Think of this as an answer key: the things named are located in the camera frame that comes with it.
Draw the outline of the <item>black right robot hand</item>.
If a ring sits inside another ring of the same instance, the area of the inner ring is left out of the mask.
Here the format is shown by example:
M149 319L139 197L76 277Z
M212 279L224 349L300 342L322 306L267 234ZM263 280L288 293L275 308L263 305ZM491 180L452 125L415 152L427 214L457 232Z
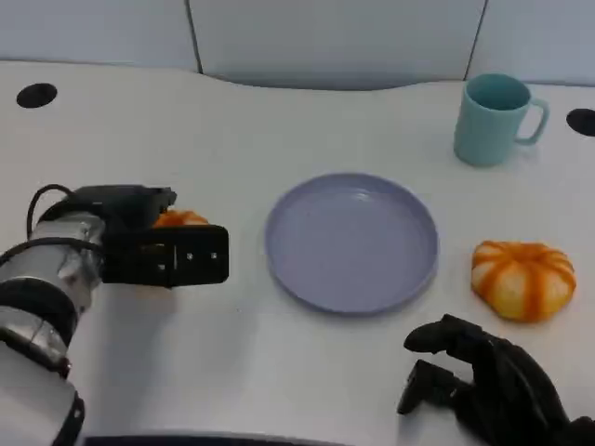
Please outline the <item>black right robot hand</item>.
M451 410L460 425L489 445L550 445L571 425L549 376L523 349L469 321L445 314L404 340L417 353L448 356L471 365L466 382L419 360L397 407L400 415L427 403Z

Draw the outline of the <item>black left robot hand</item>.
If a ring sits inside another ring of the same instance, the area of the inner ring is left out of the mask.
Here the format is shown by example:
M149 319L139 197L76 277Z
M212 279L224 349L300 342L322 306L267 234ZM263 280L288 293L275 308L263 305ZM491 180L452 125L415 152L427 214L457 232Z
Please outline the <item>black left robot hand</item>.
M107 232L130 232L151 228L176 199L171 188L102 185L76 190L67 203L101 218Z

